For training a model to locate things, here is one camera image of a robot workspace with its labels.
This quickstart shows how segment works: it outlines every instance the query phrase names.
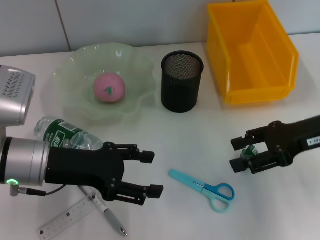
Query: pink fruit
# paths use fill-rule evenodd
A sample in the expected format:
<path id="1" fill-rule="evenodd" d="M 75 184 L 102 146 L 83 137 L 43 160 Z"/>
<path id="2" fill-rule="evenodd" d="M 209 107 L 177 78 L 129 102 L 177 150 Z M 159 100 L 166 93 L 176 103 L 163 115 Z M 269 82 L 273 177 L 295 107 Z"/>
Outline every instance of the pink fruit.
<path id="1" fill-rule="evenodd" d="M 126 86 L 118 74 L 104 73 L 94 81 L 93 92 L 100 101 L 114 103 L 125 96 Z"/>

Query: clear plastic ruler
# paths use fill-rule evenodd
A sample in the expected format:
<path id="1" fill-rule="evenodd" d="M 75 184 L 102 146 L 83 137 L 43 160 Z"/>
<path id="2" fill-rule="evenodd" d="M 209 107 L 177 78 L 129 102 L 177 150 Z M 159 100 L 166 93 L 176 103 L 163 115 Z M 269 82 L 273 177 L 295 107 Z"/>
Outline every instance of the clear plastic ruler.
<path id="1" fill-rule="evenodd" d="M 37 229 L 37 234 L 41 240 L 51 240 L 64 230 L 79 222 L 89 213 L 93 212 L 97 207 L 103 205 L 100 193 L 93 192 L 90 196 L 69 207 L 67 210 L 56 216 L 50 222 Z"/>

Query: yellow storage box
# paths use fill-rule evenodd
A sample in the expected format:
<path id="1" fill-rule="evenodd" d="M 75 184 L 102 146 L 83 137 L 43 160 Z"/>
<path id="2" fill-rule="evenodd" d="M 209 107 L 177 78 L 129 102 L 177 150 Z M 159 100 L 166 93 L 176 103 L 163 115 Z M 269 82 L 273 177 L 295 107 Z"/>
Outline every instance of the yellow storage box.
<path id="1" fill-rule="evenodd" d="M 267 0 L 208 4 L 207 54 L 229 104 L 281 100 L 295 88 L 299 53 Z"/>

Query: white pen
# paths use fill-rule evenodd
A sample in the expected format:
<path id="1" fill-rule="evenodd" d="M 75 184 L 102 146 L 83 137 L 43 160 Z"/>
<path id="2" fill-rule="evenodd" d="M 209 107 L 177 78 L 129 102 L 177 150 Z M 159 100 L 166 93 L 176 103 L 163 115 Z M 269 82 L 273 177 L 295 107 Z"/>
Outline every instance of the white pen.
<path id="1" fill-rule="evenodd" d="M 79 189 L 88 196 L 91 200 L 93 197 L 96 197 L 95 201 L 93 201 L 97 207 L 103 212 L 103 215 L 105 216 L 106 220 L 110 223 L 110 225 L 113 227 L 113 229 L 118 232 L 121 236 L 127 237 L 127 231 L 125 227 L 121 224 L 121 222 L 117 219 L 117 217 L 114 215 L 114 213 L 108 208 L 107 204 L 103 199 L 101 199 L 99 194 L 91 196 L 83 186 L 78 186 Z"/>

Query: blue scissors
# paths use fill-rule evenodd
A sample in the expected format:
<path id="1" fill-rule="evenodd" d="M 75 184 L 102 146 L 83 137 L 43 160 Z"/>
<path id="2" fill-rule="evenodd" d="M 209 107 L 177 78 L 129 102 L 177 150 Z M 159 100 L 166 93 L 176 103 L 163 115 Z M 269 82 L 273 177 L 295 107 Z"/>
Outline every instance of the blue scissors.
<path id="1" fill-rule="evenodd" d="M 190 188 L 198 191 L 199 193 L 205 195 L 210 199 L 210 205 L 213 210 L 215 210 L 218 213 L 226 213 L 231 205 L 231 201 L 235 198 L 236 193 L 232 186 L 226 183 L 221 183 L 217 186 L 211 186 L 209 184 L 204 183 L 203 181 L 199 181 L 183 172 L 180 172 L 175 169 L 171 169 L 169 171 L 169 176 L 174 178 L 175 180 L 178 180 L 179 182 L 189 186 Z M 219 188 L 227 187 L 231 190 L 232 196 L 226 196 L 219 192 Z M 226 208 L 221 209 L 215 206 L 214 200 L 218 199 L 224 203 L 226 203 Z"/>

